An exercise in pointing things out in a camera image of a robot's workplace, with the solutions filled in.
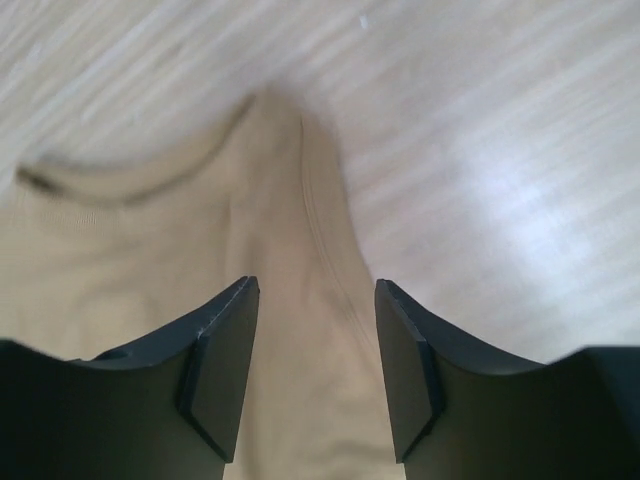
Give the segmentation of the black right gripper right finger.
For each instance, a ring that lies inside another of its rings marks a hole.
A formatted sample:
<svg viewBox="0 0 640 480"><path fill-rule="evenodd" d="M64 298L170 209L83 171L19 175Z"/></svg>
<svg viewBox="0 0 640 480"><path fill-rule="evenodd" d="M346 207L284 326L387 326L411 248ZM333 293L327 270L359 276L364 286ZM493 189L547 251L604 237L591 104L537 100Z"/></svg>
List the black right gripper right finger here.
<svg viewBox="0 0 640 480"><path fill-rule="evenodd" d="M375 313L396 460L410 479L635 479L639 351L550 364L494 347L379 280Z"/></svg>

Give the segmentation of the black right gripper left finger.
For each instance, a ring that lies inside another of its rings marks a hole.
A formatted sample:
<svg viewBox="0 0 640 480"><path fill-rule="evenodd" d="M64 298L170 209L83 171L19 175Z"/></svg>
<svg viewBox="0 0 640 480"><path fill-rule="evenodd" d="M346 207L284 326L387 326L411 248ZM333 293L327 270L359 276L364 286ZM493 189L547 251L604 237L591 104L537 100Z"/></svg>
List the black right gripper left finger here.
<svg viewBox="0 0 640 480"><path fill-rule="evenodd" d="M91 360L1 343L5 479L219 479L235 456L259 306L243 277Z"/></svg>

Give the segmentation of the tan ribbed tank top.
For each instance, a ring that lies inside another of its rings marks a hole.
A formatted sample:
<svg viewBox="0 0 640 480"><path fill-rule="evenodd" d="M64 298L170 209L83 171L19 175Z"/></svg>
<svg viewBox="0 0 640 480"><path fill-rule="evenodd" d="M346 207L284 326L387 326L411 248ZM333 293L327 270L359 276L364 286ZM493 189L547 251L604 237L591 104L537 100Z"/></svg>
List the tan ribbed tank top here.
<svg viewBox="0 0 640 480"><path fill-rule="evenodd" d="M1 333L91 357L242 276L256 339L230 479L399 479L334 141L264 92L144 164L20 166L1 203Z"/></svg>

